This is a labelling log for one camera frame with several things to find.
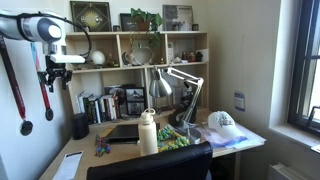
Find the lamp arm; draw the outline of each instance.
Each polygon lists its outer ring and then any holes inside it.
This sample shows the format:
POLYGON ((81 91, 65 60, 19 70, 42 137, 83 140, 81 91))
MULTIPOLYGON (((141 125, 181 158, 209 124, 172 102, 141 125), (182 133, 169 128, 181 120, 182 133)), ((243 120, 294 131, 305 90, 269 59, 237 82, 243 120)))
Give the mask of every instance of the lamp arm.
POLYGON ((203 84, 204 80, 203 80, 203 78, 201 78, 201 77, 200 77, 200 78, 197 78, 197 77, 195 77, 195 76, 192 76, 192 75, 190 75, 190 74, 187 74, 187 73, 184 73, 184 72, 182 72, 182 71, 180 71, 180 70, 177 70, 177 69, 175 69, 175 68, 173 68, 173 67, 171 67, 171 66, 170 66, 168 69, 166 69, 166 72, 167 72, 167 74, 170 75, 170 76, 176 77, 176 78, 178 78, 178 79, 182 79, 182 80, 184 80, 184 81, 186 81, 186 82, 188 82, 188 83, 191 83, 191 84, 194 84, 194 85, 197 86, 197 90, 196 90, 196 92, 195 92, 194 95, 193 95, 192 101, 191 101, 191 103, 190 103, 187 111, 184 113, 184 115, 183 115, 183 117, 182 117, 182 120, 183 120, 183 121, 185 121, 186 123, 189 123, 189 121, 190 121, 190 119, 191 119, 192 112, 193 112, 193 110, 194 110, 194 108, 195 108, 195 106, 196 106, 196 102, 197 102, 198 96, 199 96, 199 94, 200 94, 201 87, 202 87, 202 84, 203 84), (173 72, 180 73, 180 74, 182 74, 182 75, 184 75, 184 76, 187 76, 187 77, 190 78, 190 79, 186 79, 186 78, 184 78, 184 77, 182 77, 182 76, 180 76, 180 75, 174 74, 173 72))

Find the cable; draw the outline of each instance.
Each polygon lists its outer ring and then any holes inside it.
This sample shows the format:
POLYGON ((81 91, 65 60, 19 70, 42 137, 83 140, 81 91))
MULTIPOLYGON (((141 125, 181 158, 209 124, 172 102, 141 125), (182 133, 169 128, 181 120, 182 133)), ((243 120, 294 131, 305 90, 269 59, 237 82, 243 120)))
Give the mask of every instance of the cable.
POLYGON ((17 21, 22 18, 31 18, 31 17, 48 17, 48 18, 54 18, 54 19, 58 19, 58 20, 61 20, 61 21, 64 21, 66 23, 69 23, 79 29, 81 29, 82 32, 85 33, 86 37, 87 37, 87 40, 88 40, 88 43, 89 43, 89 48, 88 48, 88 52, 84 53, 84 54, 80 54, 80 56, 82 56, 83 58, 87 59, 90 55, 90 51, 91 51, 91 48, 92 48, 92 42, 91 42, 91 39, 90 39, 90 36, 88 34, 88 32, 79 24, 79 23, 74 23, 72 21, 69 21, 67 18, 62 18, 62 17, 59 17, 59 16, 54 16, 54 15, 51 15, 51 14, 46 14, 46 13, 41 13, 41 12, 38 12, 38 13, 32 13, 32 14, 28 14, 28 13, 21 13, 19 15, 5 15, 5 14, 0 14, 0 17, 4 17, 4 18, 10 18, 10 19, 16 19, 17 21))

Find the lanyard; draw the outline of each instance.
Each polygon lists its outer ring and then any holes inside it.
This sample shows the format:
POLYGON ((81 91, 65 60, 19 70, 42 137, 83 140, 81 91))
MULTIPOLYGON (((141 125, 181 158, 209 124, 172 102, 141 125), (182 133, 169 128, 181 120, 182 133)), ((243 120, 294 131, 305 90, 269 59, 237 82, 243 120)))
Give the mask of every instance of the lanyard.
MULTIPOLYGON (((38 72, 40 70, 40 63, 39 63, 39 58, 38 58, 38 53, 37 53, 37 47, 35 46, 34 42, 30 43, 31 45, 31 51, 32 51, 32 56, 33 56, 33 60, 34 60, 34 65, 36 67, 36 71, 38 72)), ((41 81, 41 78, 38 77, 39 80, 39 85, 40 85, 40 89, 41 89, 41 93, 42 93, 42 98, 44 101, 44 104, 46 106, 46 119, 48 121, 51 121, 53 119, 53 110, 50 108, 50 102, 49 102, 49 98, 47 95, 47 90, 46 87, 44 85, 44 82, 41 81)))
POLYGON ((0 35, 0 53, 1 53, 2 60, 3 60, 3 64, 6 68, 6 72, 8 75, 9 82, 10 82, 10 86, 11 86, 12 93, 13 93, 14 99, 16 101, 18 110, 19 110, 20 117, 23 120, 23 123, 20 126, 20 133, 24 136, 27 136, 31 133, 33 125, 30 121, 26 120, 26 107, 24 106, 24 103, 23 103, 23 99, 22 99, 22 96, 20 93, 19 85, 16 80, 16 76, 15 76, 11 61, 10 61, 10 57, 9 57, 9 54, 7 51, 6 44, 4 42, 4 38, 1 35, 0 35))

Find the window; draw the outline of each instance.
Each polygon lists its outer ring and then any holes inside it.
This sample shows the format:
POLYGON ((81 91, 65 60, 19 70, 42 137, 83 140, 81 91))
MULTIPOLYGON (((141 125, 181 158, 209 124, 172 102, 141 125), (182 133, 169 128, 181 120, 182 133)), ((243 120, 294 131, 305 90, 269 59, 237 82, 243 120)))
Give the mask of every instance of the window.
POLYGON ((288 123, 320 136, 320 0, 303 0, 288 123))

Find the radiator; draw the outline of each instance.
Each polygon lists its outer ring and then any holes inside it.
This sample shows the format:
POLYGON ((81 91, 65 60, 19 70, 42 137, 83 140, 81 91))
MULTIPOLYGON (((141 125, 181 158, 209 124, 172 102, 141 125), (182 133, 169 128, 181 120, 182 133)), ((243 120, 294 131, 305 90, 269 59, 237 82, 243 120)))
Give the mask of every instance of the radiator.
POLYGON ((286 167, 278 163, 269 166, 268 180, 312 180, 294 167, 286 167))

